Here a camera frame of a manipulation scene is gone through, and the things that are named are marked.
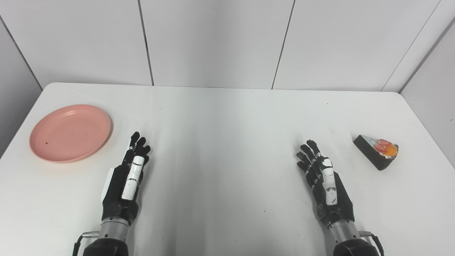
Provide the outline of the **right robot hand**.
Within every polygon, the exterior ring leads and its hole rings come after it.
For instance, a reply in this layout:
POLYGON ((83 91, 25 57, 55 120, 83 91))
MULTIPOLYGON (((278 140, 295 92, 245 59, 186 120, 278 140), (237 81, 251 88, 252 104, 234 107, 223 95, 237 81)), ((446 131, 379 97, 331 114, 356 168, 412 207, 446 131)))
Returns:
POLYGON ((307 140, 296 154, 316 202, 316 216, 327 228, 336 222, 355 222, 354 206, 332 161, 324 156, 314 140, 307 140))

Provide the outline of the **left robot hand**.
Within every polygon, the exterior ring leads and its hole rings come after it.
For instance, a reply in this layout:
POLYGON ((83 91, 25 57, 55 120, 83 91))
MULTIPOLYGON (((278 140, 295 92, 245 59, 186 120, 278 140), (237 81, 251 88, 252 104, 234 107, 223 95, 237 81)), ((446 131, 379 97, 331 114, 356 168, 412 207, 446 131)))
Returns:
POLYGON ((146 138, 138 131, 133 133, 121 164, 113 170, 102 201, 102 220, 120 218, 128 225, 133 224, 139 212, 137 198, 150 152, 146 138))

